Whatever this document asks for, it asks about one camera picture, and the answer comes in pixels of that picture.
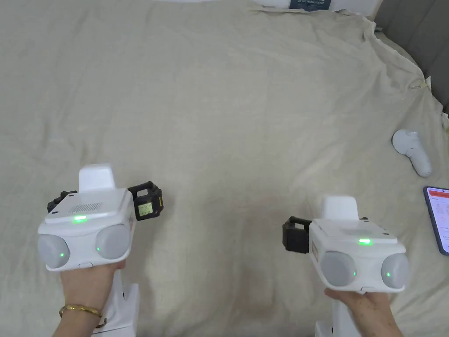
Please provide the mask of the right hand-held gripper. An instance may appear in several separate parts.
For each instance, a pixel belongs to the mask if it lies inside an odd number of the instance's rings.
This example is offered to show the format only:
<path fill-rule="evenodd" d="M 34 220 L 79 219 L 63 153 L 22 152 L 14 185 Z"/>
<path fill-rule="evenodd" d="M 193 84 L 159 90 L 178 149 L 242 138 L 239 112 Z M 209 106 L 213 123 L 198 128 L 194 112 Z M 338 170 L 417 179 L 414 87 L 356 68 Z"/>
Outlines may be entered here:
<path fill-rule="evenodd" d="M 399 293 L 409 278 L 406 248 L 371 220 L 361 219 L 355 198 L 325 196 L 313 220 L 295 216 L 282 225 L 286 251 L 310 252 L 326 288 L 359 294 Z M 332 321 L 317 321 L 317 337 L 362 337 L 349 308 L 332 299 Z"/>

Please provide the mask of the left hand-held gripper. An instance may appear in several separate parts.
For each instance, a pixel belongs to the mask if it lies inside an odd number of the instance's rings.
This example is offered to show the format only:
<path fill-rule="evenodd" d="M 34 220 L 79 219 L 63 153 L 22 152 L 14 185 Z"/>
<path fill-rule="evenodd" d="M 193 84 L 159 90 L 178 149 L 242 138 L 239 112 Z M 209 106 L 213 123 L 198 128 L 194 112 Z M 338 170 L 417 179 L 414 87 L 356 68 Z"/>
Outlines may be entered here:
<path fill-rule="evenodd" d="M 135 223 L 160 216 L 162 190 L 153 182 L 116 187 L 109 164 L 80 169 L 78 191 L 62 191 L 50 201 L 38 228 L 38 251 L 49 271 L 86 269 L 125 260 Z M 115 271 L 111 293 L 95 337 L 134 337 L 139 314 L 139 286 L 124 285 Z"/>

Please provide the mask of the person's left hand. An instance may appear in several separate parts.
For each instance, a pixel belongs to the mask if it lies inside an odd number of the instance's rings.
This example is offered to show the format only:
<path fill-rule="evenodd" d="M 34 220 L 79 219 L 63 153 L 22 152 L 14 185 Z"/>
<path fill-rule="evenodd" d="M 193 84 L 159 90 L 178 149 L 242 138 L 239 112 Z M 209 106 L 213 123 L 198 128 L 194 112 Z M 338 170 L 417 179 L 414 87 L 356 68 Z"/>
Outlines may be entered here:
<path fill-rule="evenodd" d="M 103 313 L 111 292 L 114 273 L 126 266 L 126 260 L 60 273 L 64 304 L 80 305 Z"/>

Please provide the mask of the person's right hand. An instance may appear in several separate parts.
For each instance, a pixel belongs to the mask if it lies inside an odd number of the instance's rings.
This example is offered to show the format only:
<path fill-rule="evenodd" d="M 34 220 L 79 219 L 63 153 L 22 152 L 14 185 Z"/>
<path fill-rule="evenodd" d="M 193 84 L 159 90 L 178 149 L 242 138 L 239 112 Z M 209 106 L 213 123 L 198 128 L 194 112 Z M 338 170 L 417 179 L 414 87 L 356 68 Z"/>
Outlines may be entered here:
<path fill-rule="evenodd" d="M 345 304 L 363 337 L 403 337 L 393 313 L 387 293 L 359 294 L 326 288 L 326 296 Z"/>

